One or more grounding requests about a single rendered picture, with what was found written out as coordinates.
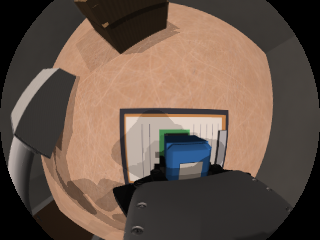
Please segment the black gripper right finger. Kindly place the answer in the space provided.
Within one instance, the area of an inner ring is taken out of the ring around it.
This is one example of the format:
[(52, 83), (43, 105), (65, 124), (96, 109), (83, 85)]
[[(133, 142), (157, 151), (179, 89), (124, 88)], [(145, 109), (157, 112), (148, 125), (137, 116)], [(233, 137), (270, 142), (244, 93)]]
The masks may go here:
[(210, 162), (207, 176), (218, 174), (218, 173), (223, 173), (224, 171), (228, 172), (228, 171), (232, 171), (232, 170), (223, 169), (219, 164), (212, 164), (211, 165), (211, 162)]

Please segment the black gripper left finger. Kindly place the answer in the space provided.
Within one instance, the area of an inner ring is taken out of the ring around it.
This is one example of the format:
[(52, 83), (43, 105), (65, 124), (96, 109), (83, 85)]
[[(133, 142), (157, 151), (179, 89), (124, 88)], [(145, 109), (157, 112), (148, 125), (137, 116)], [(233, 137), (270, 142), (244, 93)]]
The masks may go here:
[(163, 156), (159, 156), (159, 163), (154, 163), (154, 169), (150, 171), (150, 175), (134, 181), (134, 184), (127, 184), (113, 188), (115, 200), (126, 218), (128, 214), (127, 212), (129, 209), (129, 204), (136, 188), (143, 183), (152, 181), (168, 181), (168, 179), (166, 178), (165, 157)]

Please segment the brown cardboard box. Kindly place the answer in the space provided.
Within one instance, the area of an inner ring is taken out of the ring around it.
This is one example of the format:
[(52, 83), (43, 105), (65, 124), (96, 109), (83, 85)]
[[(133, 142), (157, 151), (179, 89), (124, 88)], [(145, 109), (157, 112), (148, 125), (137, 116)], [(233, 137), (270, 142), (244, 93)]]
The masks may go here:
[(167, 27), (168, 0), (77, 0), (74, 3), (120, 54)]

